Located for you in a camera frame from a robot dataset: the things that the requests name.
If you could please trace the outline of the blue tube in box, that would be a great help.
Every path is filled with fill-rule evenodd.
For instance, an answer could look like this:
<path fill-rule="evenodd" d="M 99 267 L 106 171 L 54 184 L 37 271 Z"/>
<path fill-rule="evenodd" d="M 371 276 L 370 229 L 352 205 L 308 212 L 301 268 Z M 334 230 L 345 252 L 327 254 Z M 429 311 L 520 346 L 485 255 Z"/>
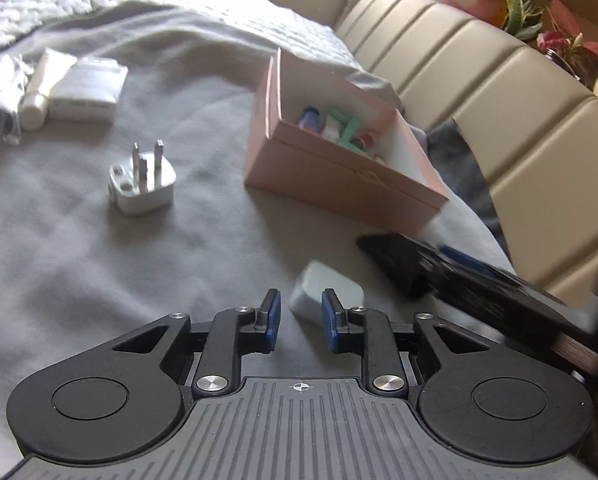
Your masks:
<path fill-rule="evenodd" d="M 316 134 L 321 133 L 321 114 L 320 111 L 313 107 L 307 106 L 300 114 L 297 120 L 297 126 L 305 131 L 310 131 Z"/>

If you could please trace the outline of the white plug adapter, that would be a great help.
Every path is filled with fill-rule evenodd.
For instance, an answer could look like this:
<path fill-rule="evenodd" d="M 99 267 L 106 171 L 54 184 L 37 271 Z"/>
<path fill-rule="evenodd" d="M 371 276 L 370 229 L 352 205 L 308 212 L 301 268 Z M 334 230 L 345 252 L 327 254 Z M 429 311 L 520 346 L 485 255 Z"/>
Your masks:
<path fill-rule="evenodd" d="M 157 140 L 151 151 L 134 143 L 131 155 L 108 169 L 110 202 L 121 214 L 138 217 L 174 203 L 177 172 L 165 157 L 165 144 Z"/>

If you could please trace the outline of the grey fleece blanket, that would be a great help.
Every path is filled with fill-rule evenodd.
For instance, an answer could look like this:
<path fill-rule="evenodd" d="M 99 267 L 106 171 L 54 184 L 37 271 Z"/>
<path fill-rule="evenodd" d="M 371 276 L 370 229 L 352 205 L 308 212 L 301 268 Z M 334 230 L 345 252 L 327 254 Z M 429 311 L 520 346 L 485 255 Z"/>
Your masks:
<path fill-rule="evenodd" d="M 366 303 L 412 308 L 355 244 L 366 226 L 244 185 L 253 98 L 277 45 L 177 8 L 128 2 L 37 29 L 9 48 L 114 58 L 128 67 L 111 125 L 48 122 L 0 142 L 0 477 L 20 454 L 6 422 L 18 382 L 173 312 L 208 321 L 283 295 L 311 260 Z M 127 217 L 108 169 L 157 140 L 174 203 Z"/>

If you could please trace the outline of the white usb adapter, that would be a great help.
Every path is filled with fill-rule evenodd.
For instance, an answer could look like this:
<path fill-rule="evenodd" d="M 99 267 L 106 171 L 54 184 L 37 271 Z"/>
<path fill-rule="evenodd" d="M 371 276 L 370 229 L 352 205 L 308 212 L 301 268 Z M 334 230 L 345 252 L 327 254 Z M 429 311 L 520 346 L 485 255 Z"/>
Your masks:
<path fill-rule="evenodd" d="M 329 142 L 337 143 L 339 141 L 341 131 L 341 122 L 331 115 L 327 115 L 324 127 L 321 131 L 321 136 Z"/>

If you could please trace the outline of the pink cardboard box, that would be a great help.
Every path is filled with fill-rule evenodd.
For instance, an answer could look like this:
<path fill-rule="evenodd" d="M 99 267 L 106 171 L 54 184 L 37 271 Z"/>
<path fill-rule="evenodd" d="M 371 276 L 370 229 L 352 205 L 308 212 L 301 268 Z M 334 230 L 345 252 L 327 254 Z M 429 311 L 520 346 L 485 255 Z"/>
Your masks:
<path fill-rule="evenodd" d="M 357 120 L 365 152 L 298 124 L 308 107 Z M 245 184 L 351 220 L 416 234 L 449 195 L 395 107 L 351 81 L 286 51 L 270 58 L 253 105 Z"/>

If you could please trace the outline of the potted plant pink leaves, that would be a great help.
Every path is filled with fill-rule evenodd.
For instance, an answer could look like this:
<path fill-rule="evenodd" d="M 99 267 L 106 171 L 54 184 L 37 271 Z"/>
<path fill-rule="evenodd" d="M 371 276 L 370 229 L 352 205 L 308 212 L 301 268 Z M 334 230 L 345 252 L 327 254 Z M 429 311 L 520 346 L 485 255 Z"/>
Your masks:
<path fill-rule="evenodd" d="M 501 28 L 530 44 L 587 88 L 598 78 L 598 42 L 587 39 L 575 15 L 560 0 L 505 0 Z"/>

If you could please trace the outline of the beige padded headboard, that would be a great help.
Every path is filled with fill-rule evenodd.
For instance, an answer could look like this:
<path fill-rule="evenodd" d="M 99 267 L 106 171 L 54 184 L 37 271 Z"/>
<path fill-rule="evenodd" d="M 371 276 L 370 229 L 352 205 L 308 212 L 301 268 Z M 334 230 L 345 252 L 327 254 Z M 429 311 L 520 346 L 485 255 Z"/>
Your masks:
<path fill-rule="evenodd" d="M 359 0 L 337 36 L 405 119 L 453 119 L 518 274 L 572 307 L 598 280 L 598 98 L 506 32 L 433 0 Z"/>

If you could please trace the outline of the white flat box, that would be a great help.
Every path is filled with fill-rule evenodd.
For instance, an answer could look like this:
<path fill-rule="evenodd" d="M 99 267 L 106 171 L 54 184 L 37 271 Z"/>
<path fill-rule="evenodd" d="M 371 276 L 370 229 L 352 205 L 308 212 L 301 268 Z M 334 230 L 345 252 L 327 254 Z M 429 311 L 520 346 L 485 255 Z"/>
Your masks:
<path fill-rule="evenodd" d="M 126 77 L 128 67 L 113 58 L 80 58 L 50 90 L 49 118 L 112 124 Z"/>

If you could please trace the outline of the quilted grey bed cover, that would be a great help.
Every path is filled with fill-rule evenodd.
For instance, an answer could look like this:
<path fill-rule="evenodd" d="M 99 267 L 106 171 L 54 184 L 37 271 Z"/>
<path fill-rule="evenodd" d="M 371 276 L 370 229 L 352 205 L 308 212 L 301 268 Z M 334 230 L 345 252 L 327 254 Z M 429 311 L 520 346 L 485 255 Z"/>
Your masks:
<path fill-rule="evenodd" d="M 269 0 L 0 0 L 0 52 L 44 25 L 127 2 L 175 6 L 260 36 L 303 58 L 360 66 L 330 27 Z"/>

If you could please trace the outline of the white cream tube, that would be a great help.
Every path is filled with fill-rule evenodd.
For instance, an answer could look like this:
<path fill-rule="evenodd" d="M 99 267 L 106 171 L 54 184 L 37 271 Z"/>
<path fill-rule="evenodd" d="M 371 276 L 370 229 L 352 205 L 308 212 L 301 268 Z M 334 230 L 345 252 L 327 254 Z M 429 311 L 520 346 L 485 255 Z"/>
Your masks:
<path fill-rule="evenodd" d="M 54 49 L 44 51 L 19 106 L 18 119 L 22 130 L 37 131 L 42 128 L 48 115 L 52 88 L 64 79 L 76 62 L 78 58 L 74 55 Z"/>

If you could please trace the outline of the dark grey cloth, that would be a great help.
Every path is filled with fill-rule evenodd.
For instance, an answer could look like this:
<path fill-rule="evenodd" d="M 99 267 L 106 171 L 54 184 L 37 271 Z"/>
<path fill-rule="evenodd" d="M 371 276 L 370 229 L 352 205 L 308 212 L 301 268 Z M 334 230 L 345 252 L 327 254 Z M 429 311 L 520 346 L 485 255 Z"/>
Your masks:
<path fill-rule="evenodd" d="M 450 117 L 426 132 L 427 155 L 451 191 L 470 207 L 509 256 L 499 216 L 473 151 Z"/>

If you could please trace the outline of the red perfume bottle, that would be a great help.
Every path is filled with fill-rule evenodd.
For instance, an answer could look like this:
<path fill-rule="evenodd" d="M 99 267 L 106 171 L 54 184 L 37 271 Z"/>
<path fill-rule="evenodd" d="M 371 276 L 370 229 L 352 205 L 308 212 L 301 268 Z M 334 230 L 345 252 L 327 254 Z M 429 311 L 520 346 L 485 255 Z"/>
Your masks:
<path fill-rule="evenodd" d="M 374 131 L 366 131 L 365 133 L 360 134 L 360 136 L 353 138 L 351 143 L 359 150 L 367 152 L 377 144 L 379 138 L 380 135 L 378 133 Z"/>

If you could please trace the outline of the clear plastic packet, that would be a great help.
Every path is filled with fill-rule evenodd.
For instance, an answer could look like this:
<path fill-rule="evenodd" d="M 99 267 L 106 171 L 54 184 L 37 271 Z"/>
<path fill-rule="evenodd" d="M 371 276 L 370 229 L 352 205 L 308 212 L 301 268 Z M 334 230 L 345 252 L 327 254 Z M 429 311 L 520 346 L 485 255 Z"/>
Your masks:
<path fill-rule="evenodd" d="M 19 105 L 26 94 L 30 73 L 20 56 L 4 54 L 0 58 L 0 142 L 20 143 Z"/>

